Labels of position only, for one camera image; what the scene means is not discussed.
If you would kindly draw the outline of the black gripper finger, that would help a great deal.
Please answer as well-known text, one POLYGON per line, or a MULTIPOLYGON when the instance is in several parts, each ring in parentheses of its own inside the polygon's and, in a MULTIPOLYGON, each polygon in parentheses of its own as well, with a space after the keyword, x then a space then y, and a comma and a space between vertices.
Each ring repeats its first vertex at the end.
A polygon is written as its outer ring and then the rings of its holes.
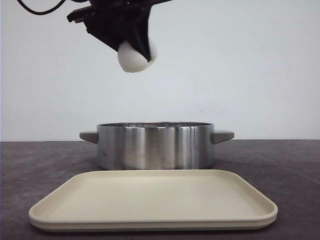
POLYGON ((147 62, 150 62, 152 58, 149 43, 150 13, 150 6, 139 6, 129 12, 124 24, 126 40, 147 60, 147 62))
POLYGON ((116 52, 118 52, 120 44, 125 41, 123 34, 112 25, 89 20, 86 20, 84 25, 88 34, 97 38, 116 52))

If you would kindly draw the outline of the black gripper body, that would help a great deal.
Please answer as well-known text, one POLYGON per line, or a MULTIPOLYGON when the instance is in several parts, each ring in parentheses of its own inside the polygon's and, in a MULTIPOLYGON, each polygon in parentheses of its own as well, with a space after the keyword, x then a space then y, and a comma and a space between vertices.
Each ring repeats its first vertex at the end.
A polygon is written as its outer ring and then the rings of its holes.
POLYGON ((150 13, 154 5, 168 0, 89 0, 89 6, 73 10, 67 15, 68 22, 81 23, 87 16, 133 19, 150 13))

